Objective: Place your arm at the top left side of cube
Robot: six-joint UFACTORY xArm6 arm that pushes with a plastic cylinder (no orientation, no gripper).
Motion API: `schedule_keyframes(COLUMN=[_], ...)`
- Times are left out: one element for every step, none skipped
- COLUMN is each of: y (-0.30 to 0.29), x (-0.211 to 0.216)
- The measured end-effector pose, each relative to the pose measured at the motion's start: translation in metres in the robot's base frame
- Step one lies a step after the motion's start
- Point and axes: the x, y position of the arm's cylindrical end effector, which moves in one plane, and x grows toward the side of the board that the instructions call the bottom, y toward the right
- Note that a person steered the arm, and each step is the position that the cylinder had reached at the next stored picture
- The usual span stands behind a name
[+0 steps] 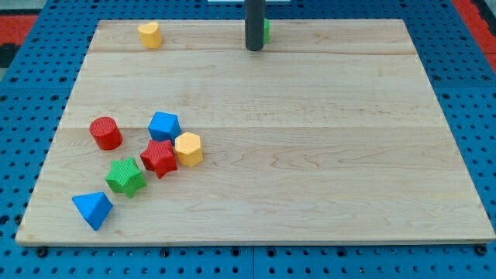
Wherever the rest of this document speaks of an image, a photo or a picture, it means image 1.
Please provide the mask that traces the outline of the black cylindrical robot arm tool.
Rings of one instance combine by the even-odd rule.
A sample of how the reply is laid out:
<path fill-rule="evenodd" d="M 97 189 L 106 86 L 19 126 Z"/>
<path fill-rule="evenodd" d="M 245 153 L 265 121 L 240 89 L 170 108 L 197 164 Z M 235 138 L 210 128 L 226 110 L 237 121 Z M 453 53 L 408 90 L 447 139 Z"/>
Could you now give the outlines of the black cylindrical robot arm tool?
<path fill-rule="evenodd" d="M 264 47 L 265 0 L 245 1 L 245 45 L 250 51 Z"/>

